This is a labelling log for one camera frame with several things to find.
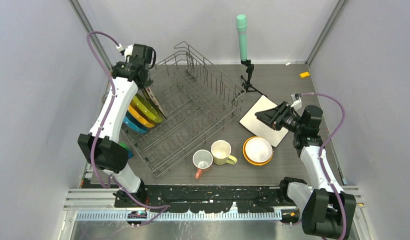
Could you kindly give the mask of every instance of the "microphone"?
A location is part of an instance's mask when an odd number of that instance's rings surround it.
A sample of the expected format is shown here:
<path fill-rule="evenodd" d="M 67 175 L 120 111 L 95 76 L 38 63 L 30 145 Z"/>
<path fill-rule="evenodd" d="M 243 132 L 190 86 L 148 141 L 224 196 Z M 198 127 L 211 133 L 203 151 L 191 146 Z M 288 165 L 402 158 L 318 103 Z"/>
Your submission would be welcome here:
<path fill-rule="evenodd" d="M 240 14 L 237 16 L 236 27 L 237 27 L 237 33 L 239 34 L 240 60 L 246 61 L 247 60 L 246 15 Z"/>

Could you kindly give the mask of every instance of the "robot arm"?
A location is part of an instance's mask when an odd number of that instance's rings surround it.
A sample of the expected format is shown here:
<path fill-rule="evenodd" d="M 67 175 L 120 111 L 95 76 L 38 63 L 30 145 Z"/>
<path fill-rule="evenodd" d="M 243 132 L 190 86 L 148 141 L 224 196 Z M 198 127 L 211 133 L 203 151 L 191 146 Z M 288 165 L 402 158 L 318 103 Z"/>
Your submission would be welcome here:
<path fill-rule="evenodd" d="M 130 45 L 125 50 L 119 45 L 117 49 L 121 54 L 124 54 L 126 61 L 117 62 L 112 67 L 115 89 L 109 90 L 98 119 L 90 129 L 89 134 L 80 134 L 78 145 L 87 162 L 91 164 L 90 153 L 93 140 L 97 137 L 94 150 L 96 167 L 108 175 L 113 175 L 129 193 L 142 202 L 145 198 L 144 183 L 128 165 L 128 151 L 118 144 L 118 139 L 122 121 L 132 98 L 139 88 L 144 89 L 152 84 L 149 64 L 152 63 L 152 54 L 154 53 L 153 67 L 156 53 L 153 48 L 140 44 Z M 96 136 L 99 128 L 102 129 L 99 136 Z"/>
<path fill-rule="evenodd" d="M 346 215 L 346 235 L 349 237 L 356 207 L 355 197 L 346 194 L 331 171 L 325 149 L 318 135 L 323 111 L 314 105 L 305 107 L 299 116 L 292 106 L 282 102 L 275 108 L 257 112 L 258 120 L 275 130 L 286 128 L 294 133 L 293 147 L 305 164 L 311 179 L 311 192 L 302 179 L 286 177 L 280 183 L 282 194 L 292 199 L 301 210 L 302 229 L 305 234 L 337 239 L 342 234 L 343 222 L 340 203 L 333 189 L 340 195 Z"/>

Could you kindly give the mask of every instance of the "microphone stand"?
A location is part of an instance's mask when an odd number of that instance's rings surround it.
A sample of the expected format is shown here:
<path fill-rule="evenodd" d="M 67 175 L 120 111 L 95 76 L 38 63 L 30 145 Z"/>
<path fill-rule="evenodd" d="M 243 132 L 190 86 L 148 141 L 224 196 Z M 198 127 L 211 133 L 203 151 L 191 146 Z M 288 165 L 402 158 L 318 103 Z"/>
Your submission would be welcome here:
<path fill-rule="evenodd" d="M 255 69 L 255 65 L 252 64 L 252 61 L 247 59 L 246 61 L 242 61 L 240 60 L 240 63 L 245 65 L 247 67 L 246 69 L 246 73 L 247 73 L 247 80 L 244 79 L 243 75 L 240 76 L 240 79 L 243 81 L 242 82 L 242 87 L 244 88 L 244 90 L 242 90 L 240 93 L 254 93 L 254 92 L 258 92 L 261 95 L 266 96 L 265 94 L 263 94 L 261 91 L 257 90 L 251 83 L 250 83 L 250 79 L 252 78 L 252 73 L 253 70 Z"/>

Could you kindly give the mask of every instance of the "yellow sponge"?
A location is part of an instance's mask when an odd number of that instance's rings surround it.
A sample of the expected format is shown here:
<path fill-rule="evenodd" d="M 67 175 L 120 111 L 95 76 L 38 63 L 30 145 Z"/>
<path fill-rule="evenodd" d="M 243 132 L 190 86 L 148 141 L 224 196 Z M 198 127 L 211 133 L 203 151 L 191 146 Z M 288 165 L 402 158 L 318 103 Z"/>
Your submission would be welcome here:
<path fill-rule="evenodd" d="M 304 79 L 304 78 L 309 77 L 310 74 L 309 74 L 309 72 L 306 71 L 306 72 L 301 73 L 299 76 L 300 76 L 301 79 Z"/>

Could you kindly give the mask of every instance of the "green plate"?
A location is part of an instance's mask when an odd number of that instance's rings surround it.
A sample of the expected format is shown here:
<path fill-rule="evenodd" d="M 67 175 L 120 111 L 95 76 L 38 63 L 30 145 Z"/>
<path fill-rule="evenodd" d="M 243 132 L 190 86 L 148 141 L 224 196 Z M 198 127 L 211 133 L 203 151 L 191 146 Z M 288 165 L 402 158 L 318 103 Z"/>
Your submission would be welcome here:
<path fill-rule="evenodd" d="M 140 94 L 136 94 L 133 97 L 130 105 L 139 109 L 148 119 L 154 121 L 155 123 L 160 123 L 163 121 L 158 111 Z"/>

